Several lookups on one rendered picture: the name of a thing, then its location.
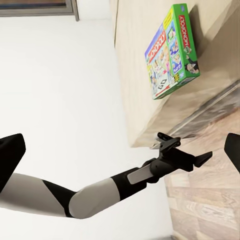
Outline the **board game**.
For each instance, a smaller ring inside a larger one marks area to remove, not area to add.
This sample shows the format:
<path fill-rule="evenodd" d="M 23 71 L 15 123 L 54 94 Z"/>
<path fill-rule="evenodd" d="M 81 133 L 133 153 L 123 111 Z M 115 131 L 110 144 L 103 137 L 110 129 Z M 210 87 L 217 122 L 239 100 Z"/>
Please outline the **board game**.
<path fill-rule="evenodd" d="M 187 3 L 173 4 L 145 52 L 153 100 L 200 76 Z"/>

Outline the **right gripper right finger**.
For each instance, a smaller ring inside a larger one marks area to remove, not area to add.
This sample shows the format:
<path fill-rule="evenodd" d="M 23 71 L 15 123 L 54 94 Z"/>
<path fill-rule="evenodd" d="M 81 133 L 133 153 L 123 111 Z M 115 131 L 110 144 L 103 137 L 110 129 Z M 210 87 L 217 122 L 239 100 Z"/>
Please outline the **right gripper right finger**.
<path fill-rule="evenodd" d="M 227 135 L 224 151 L 240 173 L 240 135 L 229 133 Z"/>

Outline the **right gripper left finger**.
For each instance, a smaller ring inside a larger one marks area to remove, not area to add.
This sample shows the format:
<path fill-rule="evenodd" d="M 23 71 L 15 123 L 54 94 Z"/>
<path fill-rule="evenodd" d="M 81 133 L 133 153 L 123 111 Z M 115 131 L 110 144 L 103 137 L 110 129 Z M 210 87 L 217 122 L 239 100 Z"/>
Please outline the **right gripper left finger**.
<path fill-rule="evenodd" d="M 25 153 L 26 145 L 21 133 L 0 138 L 0 192 Z"/>

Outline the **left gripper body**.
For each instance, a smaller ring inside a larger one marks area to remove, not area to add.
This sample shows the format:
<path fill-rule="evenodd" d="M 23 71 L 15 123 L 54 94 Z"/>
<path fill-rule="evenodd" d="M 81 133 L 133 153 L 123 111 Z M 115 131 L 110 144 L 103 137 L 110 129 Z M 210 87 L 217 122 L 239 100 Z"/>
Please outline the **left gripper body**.
<path fill-rule="evenodd" d="M 171 159 L 176 160 L 178 163 L 164 158 L 162 153 L 159 151 L 159 157 L 156 159 L 155 164 L 157 165 L 157 170 L 160 173 L 169 174 L 177 169 L 182 169 L 187 172 L 193 171 L 193 160 L 188 156 L 178 153 L 178 150 L 178 148 L 174 147 L 166 152 L 166 155 L 168 155 Z"/>

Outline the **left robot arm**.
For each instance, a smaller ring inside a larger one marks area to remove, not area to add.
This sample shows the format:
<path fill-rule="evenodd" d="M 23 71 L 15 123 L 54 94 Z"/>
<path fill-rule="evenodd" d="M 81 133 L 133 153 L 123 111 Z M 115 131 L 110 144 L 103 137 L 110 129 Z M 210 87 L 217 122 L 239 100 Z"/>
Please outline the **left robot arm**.
<path fill-rule="evenodd" d="M 156 184 L 160 178 L 182 169 L 200 168 L 212 156 L 186 154 L 177 147 L 181 138 L 162 132 L 154 134 L 160 141 L 159 157 L 147 160 L 141 168 L 135 167 L 84 187 L 74 192 L 50 181 L 21 173 L 14 173 L 0 192 L 0 208 L 29 214 L 87 219 L 112 205 Z"/>

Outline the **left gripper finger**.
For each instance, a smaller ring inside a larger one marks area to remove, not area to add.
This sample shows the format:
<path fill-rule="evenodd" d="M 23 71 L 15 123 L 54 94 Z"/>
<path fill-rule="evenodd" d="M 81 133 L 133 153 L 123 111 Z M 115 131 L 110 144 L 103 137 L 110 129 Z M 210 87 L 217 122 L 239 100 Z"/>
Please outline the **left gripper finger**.
<path fill-rule="evenodd" d="M 184 153 L 180 150 L 178 150 L 177 152 L 184 155 L 184 156 L 187 156 L 187 157 L 191 158 L 193 165 L 197 168 L 200 168 L 203 164 L 205 164 L 213 156 L 212 151 L 201 154 L 199 156 L 194 156 L 192 154 L 186 154 L 186 153 Z"/>
<path fill-rule="evenodd" d="M 180 137 L 175 137 L 173 139 L 170 139 L 165 142 L 160 143 L 160 152 L 162 153 L 162 156 L 164 158 L 167 158 L 170 161 L 174 161 L 175 163 L 178 163 L 176 160 L 171 159 L 168 155 L 166 155 L 166 152 L 170 150 L 171 148 L 174 148 L 176 144 L 178 144 L 181 141 Z"/>

